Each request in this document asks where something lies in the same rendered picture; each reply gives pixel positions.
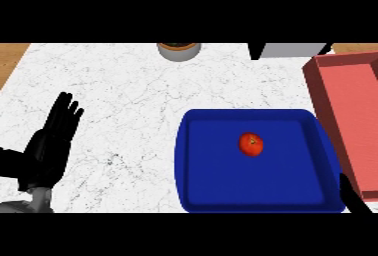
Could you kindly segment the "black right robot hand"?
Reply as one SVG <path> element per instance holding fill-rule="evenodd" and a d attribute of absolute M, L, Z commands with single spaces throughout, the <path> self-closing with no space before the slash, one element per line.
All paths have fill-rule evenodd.
<path fill-rule="evenodd" d="M 353 190 L 352 183 L 344 174 L 340 174 L 340 197 L 352 213 L 371 214 L 372 211 Z"/>

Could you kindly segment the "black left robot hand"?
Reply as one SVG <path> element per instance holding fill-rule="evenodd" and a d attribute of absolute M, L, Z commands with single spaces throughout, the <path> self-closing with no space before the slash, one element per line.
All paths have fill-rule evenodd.
<path fill-rule="evenodd" d="M 0 177 L 18 180 L 19 191 L 38 187 L 52 189 L 62 179 L 83 113 L 72 94 L 62 92 L 25 150 L 18 152 L 0 147 Z"/>

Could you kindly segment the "grey plant pot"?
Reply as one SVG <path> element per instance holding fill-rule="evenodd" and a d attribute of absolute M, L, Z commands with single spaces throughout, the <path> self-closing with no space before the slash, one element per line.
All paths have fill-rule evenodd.
<path fill-rule="evenodd" d="M 158 43 L 157 46 L 161 56 L 173 62 L 191 60 L 201 51 L 199 43 L 191 43 L 185 46 L 170 46 L 165 43 Z"/>

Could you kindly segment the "red tomato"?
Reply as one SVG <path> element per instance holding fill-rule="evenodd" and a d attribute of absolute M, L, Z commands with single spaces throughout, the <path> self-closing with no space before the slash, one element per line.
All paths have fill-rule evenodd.
<path fill-rule="evenodd" d="M 238 146 L 247 156 L 257 157 L 263 152 L 263 139 L 256 133 L 247 132 L 239 136 Z"/>

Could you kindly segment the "reddish cardboard box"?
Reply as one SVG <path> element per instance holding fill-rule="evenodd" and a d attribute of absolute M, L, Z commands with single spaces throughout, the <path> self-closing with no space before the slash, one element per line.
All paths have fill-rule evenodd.
<path fill-rule="evenodd" d="M 318 55 L 303 73 L 343 172 L 363 201 L 378 202 L 378 51 Z"/>

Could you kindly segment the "blue plastic tray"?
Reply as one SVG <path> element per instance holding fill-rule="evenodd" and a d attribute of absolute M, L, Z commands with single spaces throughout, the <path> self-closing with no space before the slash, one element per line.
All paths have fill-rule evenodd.
<path fill-rule="evenodd" d="M 247 156 L 239 136 L 263 152 Z M 176 138 L 174 177 L 189 212 L 340 213 L 341 168 L 313 114 L 301 109 L 192 109 Z"/>

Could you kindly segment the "grey and black appliance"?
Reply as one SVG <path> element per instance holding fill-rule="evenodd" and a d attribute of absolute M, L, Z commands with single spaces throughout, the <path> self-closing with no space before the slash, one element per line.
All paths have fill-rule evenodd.
<path fill-rule="evenodd" d="M 248 43 L 250 58 L 313 57 L 331 51 L 331 43 Z"/>

